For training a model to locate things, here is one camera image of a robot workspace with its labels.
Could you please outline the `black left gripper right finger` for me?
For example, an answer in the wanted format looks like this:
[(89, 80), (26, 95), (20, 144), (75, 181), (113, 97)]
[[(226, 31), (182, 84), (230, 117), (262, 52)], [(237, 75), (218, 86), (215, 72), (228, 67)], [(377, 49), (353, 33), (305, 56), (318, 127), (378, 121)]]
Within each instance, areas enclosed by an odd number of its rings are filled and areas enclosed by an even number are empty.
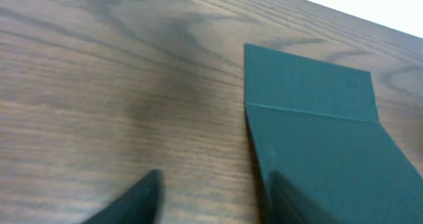
[(267, 223), (342, 224), (343, 221), (309, 199), (276, 170), (266, 181)]

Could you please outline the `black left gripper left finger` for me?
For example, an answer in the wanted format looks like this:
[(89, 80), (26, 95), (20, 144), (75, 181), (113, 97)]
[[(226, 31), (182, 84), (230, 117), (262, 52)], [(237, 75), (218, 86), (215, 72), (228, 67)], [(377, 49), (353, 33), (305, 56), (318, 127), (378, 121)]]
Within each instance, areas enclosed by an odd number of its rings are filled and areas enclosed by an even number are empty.
[(156, 224), (164, 197), (163, 172), (150, 170), (143, 178), (83, 224)]

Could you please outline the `dark green gift box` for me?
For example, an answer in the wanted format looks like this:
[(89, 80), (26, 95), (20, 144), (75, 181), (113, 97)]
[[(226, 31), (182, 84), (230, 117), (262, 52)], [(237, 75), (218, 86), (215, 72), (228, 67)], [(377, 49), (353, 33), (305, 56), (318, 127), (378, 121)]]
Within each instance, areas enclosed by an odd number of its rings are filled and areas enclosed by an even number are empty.
[(265, 200), (276, 170), (343, 223), (422, 222), (422, 177), (381, 125), (368, 71), (246, 44), (245, 114)]

